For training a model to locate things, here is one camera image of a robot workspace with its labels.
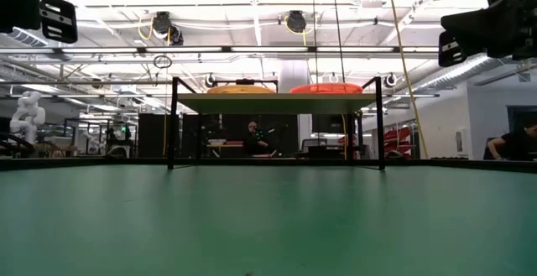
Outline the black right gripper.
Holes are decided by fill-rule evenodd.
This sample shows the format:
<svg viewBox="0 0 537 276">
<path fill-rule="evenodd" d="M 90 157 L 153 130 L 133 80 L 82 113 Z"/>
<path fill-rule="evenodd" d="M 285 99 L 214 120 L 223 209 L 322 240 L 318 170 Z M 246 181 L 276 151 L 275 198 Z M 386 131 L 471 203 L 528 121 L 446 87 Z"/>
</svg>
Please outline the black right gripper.
<svg viewBox="0 0 537 276">
<path fill-rule="evenodd" d="M 537 58 L 537 0 L 487 0 L 488 8 L 441 18 L 438 64 L 453 66 L 487 51 L 513 60 Z"/>
</svg>

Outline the red translucent plate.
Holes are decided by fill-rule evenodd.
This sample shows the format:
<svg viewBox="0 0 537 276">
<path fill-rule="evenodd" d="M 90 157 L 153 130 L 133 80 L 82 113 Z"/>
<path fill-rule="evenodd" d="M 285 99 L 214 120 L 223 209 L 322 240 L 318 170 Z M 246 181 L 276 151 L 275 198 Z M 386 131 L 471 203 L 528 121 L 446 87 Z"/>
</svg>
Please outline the red translucent plate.
<svg viewBox="0 0 537 276">
<path fill-rule="evenodd" d="M 290 93 L 295 94 L 360 94 L 363 89 L 356 88 L 300 88 L 300 89 L 291 89 Z"/>
</svg>

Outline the pink translucent plate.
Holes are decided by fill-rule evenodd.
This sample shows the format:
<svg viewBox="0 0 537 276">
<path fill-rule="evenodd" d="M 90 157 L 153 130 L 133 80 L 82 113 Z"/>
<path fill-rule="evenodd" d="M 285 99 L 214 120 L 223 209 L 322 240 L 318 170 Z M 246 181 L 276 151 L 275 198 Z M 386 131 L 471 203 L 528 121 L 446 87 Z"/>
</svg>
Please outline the pink translucent plate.
<svg viewBox="0 0 537 276">
<path fill-rule="evenodd" d="M 362 87 L 352 84 L 352 83 L 311 83 L 307 85 L 297 86 L 293 89 L 300 89 L 300 88 L 356 88 L 356 89 L 362 89 Z"/>
</svg>

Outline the wooden shelf with black legs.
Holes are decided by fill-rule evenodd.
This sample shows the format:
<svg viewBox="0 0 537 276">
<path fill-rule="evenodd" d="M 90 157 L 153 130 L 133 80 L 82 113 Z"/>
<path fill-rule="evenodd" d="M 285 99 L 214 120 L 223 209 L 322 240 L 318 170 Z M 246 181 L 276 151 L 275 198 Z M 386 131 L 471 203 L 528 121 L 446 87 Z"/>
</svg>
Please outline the wooden shelf with black legs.
<svg viewBox="0 0 537 276">
<path fill-rule="evenodd" d="M 166 138 L 167 168 L 175 165 L 175 119 L 179 103 L 199 114 L 342 114 L 351 117 L 364 107 L 374 104 L 377 108 L 378 168 L 385 169 L 383 151 L 383 95 L 378 77 L 367 82 L 374 84 L 374 93 L 190 93 L 180 94 L 178 85 L 184 82 L 172 80 L 171 108 Z"/>
</svg>

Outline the long ceiling light bar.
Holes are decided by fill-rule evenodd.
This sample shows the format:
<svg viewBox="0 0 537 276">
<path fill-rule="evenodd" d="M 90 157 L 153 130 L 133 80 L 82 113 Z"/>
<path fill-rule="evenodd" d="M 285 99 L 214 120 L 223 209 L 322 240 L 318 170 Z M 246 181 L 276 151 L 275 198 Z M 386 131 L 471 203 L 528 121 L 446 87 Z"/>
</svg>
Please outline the long ceiling light bar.
<svg viewBox="0 0 537 276">
<path fill-rule="evenodd" d="M 437 54 L 430 46 L 186 46 L 186 47 L 91 47 L 91 48 L 0 48 L 0 55 L 31 54 L 191 54 L 191 53 L 398 53 Z"/>
</svg>

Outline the person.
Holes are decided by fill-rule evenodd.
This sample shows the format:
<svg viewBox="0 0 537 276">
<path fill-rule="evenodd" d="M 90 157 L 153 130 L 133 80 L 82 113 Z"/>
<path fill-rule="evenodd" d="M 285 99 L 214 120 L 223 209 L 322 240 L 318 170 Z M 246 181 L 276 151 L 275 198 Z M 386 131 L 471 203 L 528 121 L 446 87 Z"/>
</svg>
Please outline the person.
<svg viewBox="0 0 537 276">
<path fill-rule="evenodd" d="M 248 135 L 243 142 L 244 151 L 251 157 L 273 157 L 277 150 L 268 140 L 269 132 L 256 122 L 248 124 Z"/>
<path fill-rule="evenodd" d="M 534 140 L 537 140 L 537 122 L 527 122 L 517 131 L 490 140 L 487 151 L 495 160 L 532 161 Z"/>
</svg>

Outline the red metal structure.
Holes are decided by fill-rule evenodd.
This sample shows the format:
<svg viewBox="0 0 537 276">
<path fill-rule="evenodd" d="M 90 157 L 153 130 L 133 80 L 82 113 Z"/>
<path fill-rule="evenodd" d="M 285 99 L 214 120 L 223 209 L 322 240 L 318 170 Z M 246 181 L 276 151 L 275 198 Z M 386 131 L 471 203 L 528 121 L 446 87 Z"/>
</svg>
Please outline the red metal structure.
<svg viewBox="0 0 537 276">
<path fill-rule="evenodd" d="M 411 141 L 411 130 L 402 127 L 390 130 L 383 135 L 384 157 L 386 159 L 411 159 L 414 144 Z"/>
</svg>

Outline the black cabinet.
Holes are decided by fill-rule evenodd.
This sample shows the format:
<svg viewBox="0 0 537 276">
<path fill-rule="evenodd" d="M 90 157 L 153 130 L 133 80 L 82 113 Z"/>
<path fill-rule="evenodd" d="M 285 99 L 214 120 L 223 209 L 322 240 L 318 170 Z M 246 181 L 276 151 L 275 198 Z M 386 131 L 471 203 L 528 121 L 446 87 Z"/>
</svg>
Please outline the black cabinet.
<svg viewBox="0 0 537 276">
<path fill-rule="evenodd" d="M 138 117 L 138 156 L 164 158 L 167 117 L 164 114 L 140 114 Z"/>
</svg>

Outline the wooden table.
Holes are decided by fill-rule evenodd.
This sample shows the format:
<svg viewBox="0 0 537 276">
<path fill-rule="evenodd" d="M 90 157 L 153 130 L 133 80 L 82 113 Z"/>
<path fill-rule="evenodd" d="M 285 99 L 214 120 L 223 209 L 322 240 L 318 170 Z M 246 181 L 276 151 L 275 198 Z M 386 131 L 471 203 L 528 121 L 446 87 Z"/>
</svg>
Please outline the wooden table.
<svg viewBox="0 0 537 276">
<path fill-rule="evenodd" d="M 220 147 L 212 147 L 206 145 L 208 154 L 215 158 L 234 157 L 242 154 L 243 143 L 242 141 L 226 141 L 226 143 Z"/>
</svg>

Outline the green table mat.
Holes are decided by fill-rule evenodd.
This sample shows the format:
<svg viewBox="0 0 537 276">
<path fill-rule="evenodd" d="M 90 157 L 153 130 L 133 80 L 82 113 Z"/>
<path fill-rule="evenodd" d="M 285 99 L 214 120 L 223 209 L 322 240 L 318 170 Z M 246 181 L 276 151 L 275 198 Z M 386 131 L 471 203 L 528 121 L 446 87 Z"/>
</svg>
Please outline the green table mat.
<svg viewBox="0 0 537 276">
<path fill-rule="evenodd" d="M 0 276 L 537 276 L 537 174 L 0 171 Z"/>
</svg>

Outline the silver ventilation duct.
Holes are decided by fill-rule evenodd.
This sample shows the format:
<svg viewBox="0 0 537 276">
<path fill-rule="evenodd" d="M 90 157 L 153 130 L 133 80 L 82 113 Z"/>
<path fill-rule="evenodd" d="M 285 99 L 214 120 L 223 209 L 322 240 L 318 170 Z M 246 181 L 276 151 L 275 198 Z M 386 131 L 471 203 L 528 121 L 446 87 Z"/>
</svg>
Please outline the silver ventilation duct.
<svg viewBox="0 0 537 276">
<path fill-rule="evenodd" d="M 465 81 L 501 66 L 517 65 L 517 70 L 522 70 L 522 65 L 529 63 L 537 65 L 537 58 L 512 60 L 511 56 L 508 56 L 507 58 L 493 59 L 484 55 L 479 55 L 477 58 L 472 58 L 459 66 L 449 67 L 448 70 L 443 71 L 442 74 L 435 79 L 428 80 L 425 83 L 419 83 L 417 86 L 412 86 L 412 92 L 426 92 L 428 90 L 438 91 L 448 86 L 455 86 L 461 81 Z"/>
<path fill-rule="evenodd" d="M 11 33 L 0 33 L 0 53 L 12 55 L 45 55 L 51 59 L 69 61 L 73 55 L 63 51 L 64 45 L 59 41 L 47 40 L 30 32 L 14 28 Z"/>
</svg>

